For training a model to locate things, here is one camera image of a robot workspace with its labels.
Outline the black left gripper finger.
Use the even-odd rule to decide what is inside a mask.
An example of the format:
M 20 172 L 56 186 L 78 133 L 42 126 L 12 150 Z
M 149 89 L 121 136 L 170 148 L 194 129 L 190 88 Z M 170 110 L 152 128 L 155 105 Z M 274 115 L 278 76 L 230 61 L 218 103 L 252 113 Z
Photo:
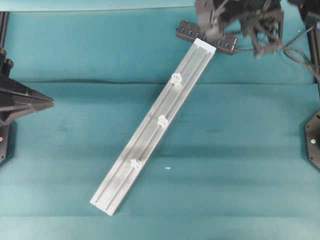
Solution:
M 54 100 L 52 98 L 13 79 L 4 79 L 1 81 L 0 90 L 15 96 L 40 100 L 41 103 L 48 104 L 50 107 L 54 106 Z
M 28 114 L 37 113 L 54 106 L 53 102 L 22 104 L 0 108 L 0 124 L 10 125 L 15 119 Z

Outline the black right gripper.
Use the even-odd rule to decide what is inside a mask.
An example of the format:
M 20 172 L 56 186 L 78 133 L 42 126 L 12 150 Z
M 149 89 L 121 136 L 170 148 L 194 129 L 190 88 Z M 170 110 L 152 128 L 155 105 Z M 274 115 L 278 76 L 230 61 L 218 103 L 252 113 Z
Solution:
M 284 12 L 279 0 L 197 0 L 197 24 L 208 40 L 225 36 L 238 21 L 244 37 L 251 38 L 253 54 L 260 57 L 283 47 Z

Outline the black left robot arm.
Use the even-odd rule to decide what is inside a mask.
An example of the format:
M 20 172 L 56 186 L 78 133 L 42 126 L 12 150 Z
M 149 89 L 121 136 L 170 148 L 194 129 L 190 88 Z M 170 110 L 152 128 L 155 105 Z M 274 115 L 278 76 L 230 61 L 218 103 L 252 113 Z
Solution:
M 54 100 L 9 77 L 14 62 L 0 49 L 0 125 L 8 126 L 15 119 L 54 106 Z

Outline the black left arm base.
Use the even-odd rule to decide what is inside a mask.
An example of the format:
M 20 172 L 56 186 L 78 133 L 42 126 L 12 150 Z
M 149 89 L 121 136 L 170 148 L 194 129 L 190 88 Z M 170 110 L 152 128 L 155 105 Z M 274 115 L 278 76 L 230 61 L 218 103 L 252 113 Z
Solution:
M 0 164 L 4 164 L 15 155 L 17 140 L 17 123 L 0 127 Z

